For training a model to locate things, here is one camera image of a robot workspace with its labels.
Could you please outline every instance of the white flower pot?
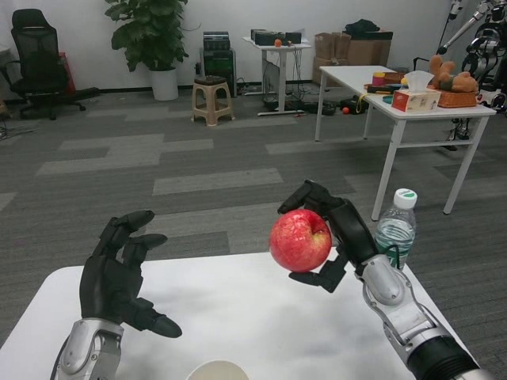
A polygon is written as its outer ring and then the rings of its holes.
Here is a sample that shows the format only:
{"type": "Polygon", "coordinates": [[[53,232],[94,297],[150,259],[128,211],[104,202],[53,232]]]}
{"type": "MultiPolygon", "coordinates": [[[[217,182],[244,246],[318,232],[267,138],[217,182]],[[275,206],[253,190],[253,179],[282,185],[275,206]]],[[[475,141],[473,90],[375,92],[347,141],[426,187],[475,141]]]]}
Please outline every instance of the white flower pot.
{"type": "Polygon", "coordinates": [[[176,69],[168,71],[151,71],[151,87],[156,101],[177,99],[176,69]]]}

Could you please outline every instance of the orange basket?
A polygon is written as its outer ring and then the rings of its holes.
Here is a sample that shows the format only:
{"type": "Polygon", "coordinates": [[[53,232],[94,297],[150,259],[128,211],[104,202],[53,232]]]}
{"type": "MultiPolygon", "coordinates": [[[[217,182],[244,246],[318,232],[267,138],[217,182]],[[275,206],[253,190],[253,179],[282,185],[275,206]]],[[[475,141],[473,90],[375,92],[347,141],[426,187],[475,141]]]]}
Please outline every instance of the orange basket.
{"type": "MultiPolygon", "coordinates": [[[[428,86],[429,89],[435,89],[432,85],[428,86]]],[[[475,93],[452,93],[450,91],[441,92],[438,106],[442,108],[461,108],[461,107],[475,107],[477,105],[477,98],[475,93]]]]}

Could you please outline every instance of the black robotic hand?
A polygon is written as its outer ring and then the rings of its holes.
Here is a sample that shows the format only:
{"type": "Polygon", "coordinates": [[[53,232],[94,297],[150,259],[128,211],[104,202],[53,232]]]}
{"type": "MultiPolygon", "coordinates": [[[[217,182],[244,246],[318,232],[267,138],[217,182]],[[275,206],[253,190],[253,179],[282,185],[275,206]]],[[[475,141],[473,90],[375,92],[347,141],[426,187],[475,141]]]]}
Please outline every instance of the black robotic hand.
{"type": "Polygon", "coordinates": [[[153,303],[137,298],[143,284],[141,264],[147,251],[164,244],[167,237],[161,234],[130,237],[130,234],[153,217],[152,211],[137,211],[111,218],[83,269],[79,287],[81,313],[83,318],[99,318],[118,325],[125,322],[139,331],[148,329],[177,338],[181,335],[180,327],[157,313],[153,303]],[[116,255],[122,247],[123,262],[119,262],[116,255]]]}
{"type": "Polygon", "coordinates": [[[338,257],[335,261],[326,261],[319,273],[306,272],[289,274],[291,279],[323,287],[333,293],[345,275],[345,266],[351,262],[356,272],[363,271],[362,263],[379,254],[373,237],[360,217],[356,208],[348,199],[331,196],[327,188],[311,180],[303,185],[278,208],[279,214],[305,207],[319,214],[329,222],[332,234],[339,240],[338,257]]]}

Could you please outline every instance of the plastic bottle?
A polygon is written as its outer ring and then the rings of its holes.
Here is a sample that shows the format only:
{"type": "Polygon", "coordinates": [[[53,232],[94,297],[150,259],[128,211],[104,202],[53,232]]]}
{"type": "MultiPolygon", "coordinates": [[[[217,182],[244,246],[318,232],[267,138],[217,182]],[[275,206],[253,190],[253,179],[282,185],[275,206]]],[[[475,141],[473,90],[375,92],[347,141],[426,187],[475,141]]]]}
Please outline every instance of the plastic bottle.
{"type": "Polygon", "coordinates": [[[375,243],[379,252],[389,256],[391,265],[399,269],[405,267],[406,258],[415,239],[414,206],[417,194],[408,188],[396,190],[394,204],[382,215],[375,232],[375,243]]]}

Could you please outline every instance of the metal frame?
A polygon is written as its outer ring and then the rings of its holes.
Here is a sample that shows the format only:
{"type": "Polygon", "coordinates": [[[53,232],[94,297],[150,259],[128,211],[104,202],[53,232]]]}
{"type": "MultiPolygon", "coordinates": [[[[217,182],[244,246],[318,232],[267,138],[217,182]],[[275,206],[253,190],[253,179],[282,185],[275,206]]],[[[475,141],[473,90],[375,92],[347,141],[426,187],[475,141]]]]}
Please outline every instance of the metal frame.
{"type": "MultiPolygon", "coordinates": [[[[320,131],[321,131],[321,120],[322,120],[322,103],[324,101],[324,91],[326,90],[327,84],[327,74],[322,72],[322,78],[320,83],[320,92],[318,97],[318,114],[317,114],[317,123],[315,126],[315,141],[320,141],[320,131]]],[[[363,138],[368,138],[368,132],[370,126],[372,124],[372,115],[373,109],[375,107],[370,103],[370,107],[368,108],[368,114],[366,115],[366,123],[364,125],[364,133],[363,138]]],[[[377,190],[377,195],[375,198],[375,204],[373,206],[372,212],[372,220],[379,220],[380,210],[383,204],[383,198],[386,194],[387,183],[389,182],[389,177],[391,175],[391,169],[393,167],[393,163],[395,161],[396,150],[401,148],[422,148],[427,146],[458,146],[458,145],[468,145],[467,153],[463,158],[461,163],[461,167],[459,168],[459,172],[456,175],[456,179],[452,186],[451,192],[449,193],[449,197],[447,199],[447,203],[444,207],[444,214],[451,214],[452,208],[454,207],[454,203],[456,198],[458,197],[459,190],[463,185],[463,181],[467,176],[468,168],[474,158],[475,151],[477,150],[477,146],[481,141],[482,133],[486,128],[489,116],[481,116],[475,117],[478,120],[477,127],[475,128],[475,133],[471,137],[470,140],[467,141],[435,141],[435,142],[409,142],[402,143],[403,132],[405,131],[406,121],[407,120],[395,120],[395,126],[393,128],[393,133],[391,136],[391,142],[389,144],[389,151],[387,152],[386,161],[384,162],[382,176],[380,177],[379,189],[377,190]]]]}

